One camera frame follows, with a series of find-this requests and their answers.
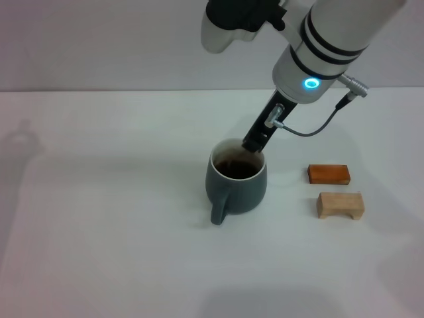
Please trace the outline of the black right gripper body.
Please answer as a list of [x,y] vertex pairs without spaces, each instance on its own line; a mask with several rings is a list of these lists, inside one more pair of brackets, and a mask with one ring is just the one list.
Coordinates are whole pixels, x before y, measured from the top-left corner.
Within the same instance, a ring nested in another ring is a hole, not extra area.
[[278,121],[282,122],[294,110],[297,103],[286,99],[279,91],[275,90],[265,108],[259,114],[254,124],[244,137],[245,146],[266,146],[272,135],[277,130],[276,127],[267,127],[266,120],[277,104],[282,104],[282,114],[278,117]]

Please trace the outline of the orange-brown wooden block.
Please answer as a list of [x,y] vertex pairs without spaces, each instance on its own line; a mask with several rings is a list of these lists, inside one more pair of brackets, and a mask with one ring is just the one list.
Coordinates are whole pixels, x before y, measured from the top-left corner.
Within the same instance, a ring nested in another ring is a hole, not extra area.
[[310,164],[307,169],[310,184],[348,185],[350,173],[347,165]]

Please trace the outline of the dark grey-blue coffee mug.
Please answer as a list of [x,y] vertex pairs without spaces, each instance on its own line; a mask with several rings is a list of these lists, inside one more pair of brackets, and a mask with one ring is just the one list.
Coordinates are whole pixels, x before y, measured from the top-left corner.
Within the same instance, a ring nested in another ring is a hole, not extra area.
[[211,202],[211,223],[221,225],[227,215],[240,215],[256,208],[267,188],[267,162],[261,152],[253,153],[251,163],[227,165],[228,155],[242,147],[242,140],[220,142],[210,153],[205,190]]

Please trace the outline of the light wooden bridge block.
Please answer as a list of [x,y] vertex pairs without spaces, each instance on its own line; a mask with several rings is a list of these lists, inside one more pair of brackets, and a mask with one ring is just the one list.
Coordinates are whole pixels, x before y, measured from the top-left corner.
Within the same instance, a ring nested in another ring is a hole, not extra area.
[[317,199],[317,214],[320,219],[344,215],[359,220],[365,212],[361,193],[321,192]]

